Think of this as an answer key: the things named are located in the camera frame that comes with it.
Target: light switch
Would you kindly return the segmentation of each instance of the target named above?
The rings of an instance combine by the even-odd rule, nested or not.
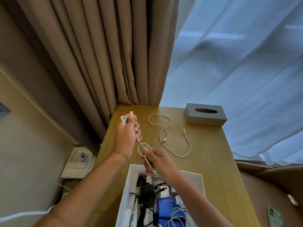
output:
[[[6,106],[0,103],[0,121],[11,112]]]

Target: phone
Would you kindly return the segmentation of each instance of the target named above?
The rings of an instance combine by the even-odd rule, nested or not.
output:
[[[282,214],[271,207],[267,208],[270,227],[284,227]]]

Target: gray tissue box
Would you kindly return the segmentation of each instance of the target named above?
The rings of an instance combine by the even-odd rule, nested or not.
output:
[[[186,121],[209,125],[223,126],[227,121],[221,106],[187,103],[185,108]]]

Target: brown chair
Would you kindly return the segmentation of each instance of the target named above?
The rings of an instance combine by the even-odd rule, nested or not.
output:
[[[281,212],[285,227],[303,227],[303,165],[236,163],[261,227],[269,226],[268,207]],[[288,194],[299,206],[291,204]]]

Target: hand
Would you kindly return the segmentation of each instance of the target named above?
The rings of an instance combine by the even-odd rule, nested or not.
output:
[[[172,159],[167,155],[165,150],[161,148],[152,148],[153,152],[151,152],[148,148],[143,148],[143,153],[146,158],[152,162],[154,165],[154,169],[160,175],[165,182],[167,182],[170,186],[174,186],[175,182],[182,177],[182,173],[174,164]],[[144,157],[141,157],[142,162],[146,168],[145,174],[153,176],[154,173],[149,165],[146,163]]]
[[[133,114],[128,116],[126,125],[119,122],[116,129],[114,149],[130,158],[135,142],[142,140],[139,128],[137,117]]]

